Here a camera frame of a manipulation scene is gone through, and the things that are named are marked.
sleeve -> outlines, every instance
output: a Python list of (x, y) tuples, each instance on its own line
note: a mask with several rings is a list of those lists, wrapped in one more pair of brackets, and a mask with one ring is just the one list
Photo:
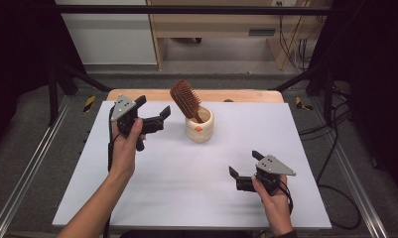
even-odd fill
[(277, 236), (276, 238), (298, 238), (298, 234), (295, 230), (293, 230), (281, 236)]

white tabletop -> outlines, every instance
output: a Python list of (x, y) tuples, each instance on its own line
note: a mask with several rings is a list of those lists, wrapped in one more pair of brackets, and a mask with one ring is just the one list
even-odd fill
[[(107, 175), (108, 116), (102, 103), (53, 225), (64, 226)], [(147, 136), (137, 152), (136, 171), (112, 216), (111, 226), (137, 229), (265, 229), (260, 197), (236, 190), (228, 167), (255, 174), (253, 150), (273, 155), (294, 170), (288, 187), (296, 229), (332, 228), (286, 103), (203, 102), (214, 114), (209, 141), (197, 144), (172, 101), (147, 102), (139, 116), (153, 117), (170, 105), (165, 129)]]

cup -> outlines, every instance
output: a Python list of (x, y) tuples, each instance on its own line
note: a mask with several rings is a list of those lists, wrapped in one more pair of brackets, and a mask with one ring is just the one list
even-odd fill
[(199, 118), (203, 123), (199, 123), (196, 118), (186, 118), (186, 132), (192, 141), (202, 143), (210, 139), (213, 134), (214, 116), (209, 109), (200, 106)]

white wall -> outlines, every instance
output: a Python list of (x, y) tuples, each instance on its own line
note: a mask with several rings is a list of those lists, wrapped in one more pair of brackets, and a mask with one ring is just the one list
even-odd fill
[[(145, 0), (56, 0), (66, 5), (146, 5)], [(156, 64), (148, 15), (63, 14), (84, 64)]]

hairbrush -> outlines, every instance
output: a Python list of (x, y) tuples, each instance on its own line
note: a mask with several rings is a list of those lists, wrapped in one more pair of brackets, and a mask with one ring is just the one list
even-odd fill
[(199, 123), (203, 123), (201, 118), (199, 118), (199, 104), (201, 101), (186, 80), (178, 80), (171, 87), (170, 92), (172, 98), (187, 118), (195, 118)]

